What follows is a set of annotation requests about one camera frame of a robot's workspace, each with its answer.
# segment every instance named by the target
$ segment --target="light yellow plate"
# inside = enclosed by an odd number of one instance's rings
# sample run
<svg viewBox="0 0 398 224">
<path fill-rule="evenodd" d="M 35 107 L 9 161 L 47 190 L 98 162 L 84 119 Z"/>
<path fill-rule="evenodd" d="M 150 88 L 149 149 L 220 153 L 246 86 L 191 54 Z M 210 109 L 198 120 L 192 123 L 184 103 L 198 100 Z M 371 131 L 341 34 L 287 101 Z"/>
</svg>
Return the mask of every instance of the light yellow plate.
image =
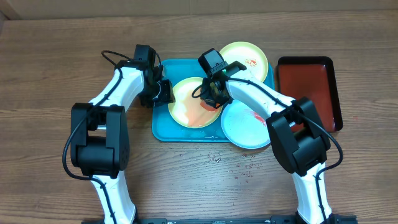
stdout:
<svg viewBox="0 0 398 224">
<path fill-rule="evenodd" d="M 169 104 L 169 112 L 173 119 L 187 128 L 203 128 L 213 123 L 221 113 L 218 109 L 206 105 L 200 98 L 192 98 L 192 92 L 201 85 L 203 78 L 186 78 L 173 87 L 175 103 Z"/>
<path fill-rule="evenodd" d="M 228 63 L 239 61 L 261 82 L 267 78 L 268 60 L 264 52 L 248 42 L 233 42 L 223 47 L 220 54 Z"/>
</svg>

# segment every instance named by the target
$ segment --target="brown object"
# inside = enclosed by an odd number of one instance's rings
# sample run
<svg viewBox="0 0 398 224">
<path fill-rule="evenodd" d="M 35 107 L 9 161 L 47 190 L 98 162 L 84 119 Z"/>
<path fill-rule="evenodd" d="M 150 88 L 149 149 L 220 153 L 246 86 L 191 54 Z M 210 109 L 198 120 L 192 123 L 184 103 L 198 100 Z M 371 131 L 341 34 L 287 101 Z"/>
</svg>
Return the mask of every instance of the brown object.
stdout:
<svg viewBox="0 0 398 224">
<path fill-rule="evenodd" d="M 10 19 L 398 9 L 395 0 L 0 0 Z"/>
<path fill-rule="evenodd" d="M 279 91 L 295 99 L 306 96 L 312 100 L 323 127 L 333 132 L 335 120 L 329 90 L 328 74 L 324 65 L 279 65 Z M 294 126 L 293 131 L 302 129 L 303 125 Z"/>
<path fill-rule="evenodd" d="M 237 40 L 259 46 L 273 66 L 283 55 L 333 58 L 345 122 L 334 136 L 345 158 L 326 172 L 328 201 L 333 212 L 355 214 L 361 224 L 396 223 L 395 21 L 398 11 L 4 21 L 0 223 L 77 224 L 103 217 L 92 184 L 69 178 L 61 163 L 71 107 L 97 96 L 113 76 L 101 50 L 133 55 L 136 44 L 149 44 L 163 60 L 197 58 Z M 136 100 L 127 113 L 126 177 L 140 217 L 238 218 L 296 211 L 291 175 L 270 148 L 160 142 L 150 129 L 151 112 Z M 213 157 L 220 162 L 210 161 Z M 337 158 L 333 147 L 327 163 Z M 252 163 L 260 169 L 245 168 Z M 246 171 L 252 177 L 241 175 Z"/>
</svg>

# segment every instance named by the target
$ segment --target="wooden tabletop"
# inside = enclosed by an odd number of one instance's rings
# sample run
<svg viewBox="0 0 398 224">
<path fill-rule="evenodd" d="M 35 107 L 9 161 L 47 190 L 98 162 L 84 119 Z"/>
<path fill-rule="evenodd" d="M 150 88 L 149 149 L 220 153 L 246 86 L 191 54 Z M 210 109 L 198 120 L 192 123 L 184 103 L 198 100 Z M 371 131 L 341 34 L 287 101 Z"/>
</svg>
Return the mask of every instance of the wooden tabletop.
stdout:
<svg viewBox="0 0 398 224">
<path fill-rule="evenodd" d="M 256 44 L 273 67 L 286 55 L 333 60 L 344 121 L 334 136 L 345 157 L 326 173 L 328 201 L 333 213 L 357 215 L 360 223 L 396 223 L 397 22 L 398 11 L 6 21 L 0 36 L 0 223 L 103 217 L 91 183 L 69 178 L 61 162 L 71 107 L 95 97 L 113 76 L 102 50 L 133 55 L 136 44 L 149 44 L 163 60 L 197 58 L 234 41 Z M 160 142 L 151 132 L 151 112 L 135 101 L 127 114 L 126 178 L 141 218 L 296 211 L 292 178 L 270 147 Z M 328 163 L 337 158 L 332 147 Z"/>
</svg>

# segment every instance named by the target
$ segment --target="wood grain surface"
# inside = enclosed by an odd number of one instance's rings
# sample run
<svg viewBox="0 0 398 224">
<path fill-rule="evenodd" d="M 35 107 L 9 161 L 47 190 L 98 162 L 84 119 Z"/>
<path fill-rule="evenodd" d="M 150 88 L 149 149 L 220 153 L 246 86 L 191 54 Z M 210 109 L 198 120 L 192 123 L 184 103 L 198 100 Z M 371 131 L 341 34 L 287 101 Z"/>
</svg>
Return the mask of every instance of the wood grain surface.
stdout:
<svg viewBox="0 0 398 224">
<path fill-rule="evenodd" d="M 163 60 L 197 58 L 234 41 L 256 44 L 273 67 L 286 55 L 332 58 L 344 121 L 335 136 L 345 158 L 326 173 L 328 201 L 334 213 L 355 214 L 360 223 L 396 223 L 397 22 L 398 11 L 5 21 L 0 36 L 0 223 L 80 223 L 103 217 L 93 186 L 69 178 L 61 163 L 71 107 L 95 97 L 113 76 L 101 50 L 133 55 L 136 44 L 149 44 Z M 243 151 L 225 143 L 160 142 L 152 135 L 151 116 L 137 101 L 127 114 L 131 155 L 126 178 L 141 218 L 296 211 L 292 178 L 271 147 Z M 337 158 L 333 147 L 328 163 Z"/>
</svg>

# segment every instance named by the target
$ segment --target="blue tray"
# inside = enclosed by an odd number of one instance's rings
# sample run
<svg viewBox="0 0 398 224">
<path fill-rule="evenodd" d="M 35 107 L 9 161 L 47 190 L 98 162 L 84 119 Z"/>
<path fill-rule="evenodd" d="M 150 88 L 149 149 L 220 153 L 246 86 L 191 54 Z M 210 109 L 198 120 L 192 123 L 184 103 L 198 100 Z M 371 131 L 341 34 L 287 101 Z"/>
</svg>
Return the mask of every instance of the blue tray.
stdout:
<svg viewBox="0 0 398 224">
<path fill-rule="evenodd" d="M 162 64 L 165 67 L 164 79 L 169 79 L 172 85 L 190 77 L 206 77 L 197 59 L 168 59 Z M 264 83 L 275 89 L 274 73 L 268 65 L 268 75 Z M 161 141 L 177 142 L 229 142 L 221 128 L 221 115 L 204 128 L 186 128 L 181 126 L 169 113 L 167 105 L 154 108 L 152 114 L 152 133 Z"/>
</svg>

